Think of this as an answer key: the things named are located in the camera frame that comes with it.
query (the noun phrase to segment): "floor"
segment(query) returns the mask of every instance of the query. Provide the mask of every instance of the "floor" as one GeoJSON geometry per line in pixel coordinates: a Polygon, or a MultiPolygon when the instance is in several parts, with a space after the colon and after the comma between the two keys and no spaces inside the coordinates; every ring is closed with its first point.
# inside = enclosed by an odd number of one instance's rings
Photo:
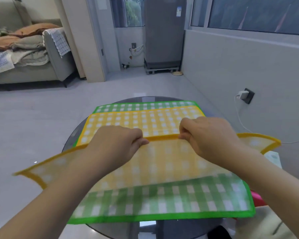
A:
{"type": "MultiPolygon", "coordinates": [[[[75,79],[68,88],[46,84],[0,91],[0,227],[41,192],[31,180],[12,177],[13,172],[60,153],[95,107],[138,96],[194,100],[203,110],[222,116],[185,76],[147,76],[143,68],[112,73],[102,83],[75,79]]],[[[67,225],[61,235],[79,237],[104,238],[86,225],[67,225]]]]}

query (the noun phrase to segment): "white checkered towel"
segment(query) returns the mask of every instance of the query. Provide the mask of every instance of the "white checkered towel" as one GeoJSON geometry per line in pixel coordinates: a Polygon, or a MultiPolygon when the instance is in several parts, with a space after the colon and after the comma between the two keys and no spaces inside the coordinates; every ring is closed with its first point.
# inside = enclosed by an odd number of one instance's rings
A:
{"type": "Polygon", "coordinates": [[[0,73],[14,68],[9,50],[0,52],[0,73]]]}
{"type": "Polygon", "coordinates": [[[51,35],[61,57],[71,51],[65,36],[64,28],[51,28],[46,29],[44,32],[48,32],[51,35]]]}

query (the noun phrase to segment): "sofa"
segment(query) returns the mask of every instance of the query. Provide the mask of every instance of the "sofa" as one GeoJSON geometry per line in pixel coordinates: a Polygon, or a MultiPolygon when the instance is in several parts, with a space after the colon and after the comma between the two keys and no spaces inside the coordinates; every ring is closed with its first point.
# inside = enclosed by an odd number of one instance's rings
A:
{"type": "MultiPolygon", "coordinates": [[[[60,20],[40,20],[41,23],[53,23],[61,26],[60,20]]],[[[14,32],[22,27],[34,24],[21,2],[0,2],[0,28],[6,27],[14,32]]],[[[40,66],[15,67],[0,73],[0,84],[22,83],[46,80],[64,80],[76,70],[71,52],[62,58],[48,32],[43,35],[49,62],[40,66]]]]}

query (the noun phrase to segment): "round glass table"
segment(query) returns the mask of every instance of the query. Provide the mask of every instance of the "round glass table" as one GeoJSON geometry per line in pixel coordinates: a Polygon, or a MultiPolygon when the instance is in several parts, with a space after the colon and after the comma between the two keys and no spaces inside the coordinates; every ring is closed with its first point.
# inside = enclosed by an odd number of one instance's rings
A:
{"type": "MultiPolygon", "coordinates": [[[[164,96],[134,97],[115,103],[180,101],[181,99],[164,96]]],[[[213,116],[203,111],[208,117],[213,116]]],[[[64,145],[62,152],[70,149],[80,136],[87,118],[74,129],[64,145]]],[[[219,226],[222,218],[211,219],[182,219],[163,221],[141,221],[120,223],[94,223],[88,224],[91,229],[112,239],[194,239],[205,235],[219,226]]]]}

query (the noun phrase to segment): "hand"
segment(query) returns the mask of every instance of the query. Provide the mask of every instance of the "hand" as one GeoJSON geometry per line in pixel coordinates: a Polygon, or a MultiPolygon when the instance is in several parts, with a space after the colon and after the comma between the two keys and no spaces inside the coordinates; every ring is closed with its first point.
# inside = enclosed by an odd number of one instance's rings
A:
{"type": "Polygon", "coordinates": [[[89,167],[101,170],[105,176],[127,163],[140,146],[148,143],[139,128],[103,126],[85,149],[84,157],[89,167]]]}
{"type": "Polygon", "coordinates": [[[179,133],[179,138],[187,140],[197,155],[229,170],[235,160],[235,152],[249,149],[229,122],[222,118],[184,118],[180,122],[179,133]]]}

